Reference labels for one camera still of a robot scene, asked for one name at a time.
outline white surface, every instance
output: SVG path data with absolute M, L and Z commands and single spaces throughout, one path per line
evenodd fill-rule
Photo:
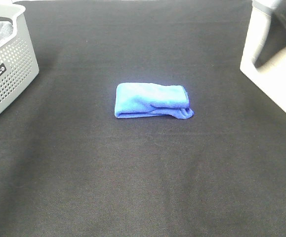
M 253 63 L 268 35 L 270 17 L 253 8 L 241 71 L 286 112 L 286 48 L 257 70 Z

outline basket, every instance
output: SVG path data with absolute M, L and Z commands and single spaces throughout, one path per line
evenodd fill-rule
M 0 5 L 0 17 L 11 19 L 13 24 L 12 35 L 0 42 L 0 113 L 39 73 L 24 11 L 21 5 Z

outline black fabric surface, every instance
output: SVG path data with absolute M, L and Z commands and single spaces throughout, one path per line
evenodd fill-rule
M 251 0 L 21 4 L 40 74 L 0 115 L 0 237 L 286 237 L 286 114 L 239 70 Z M 116 119 L 121 82 L 196 114 Z

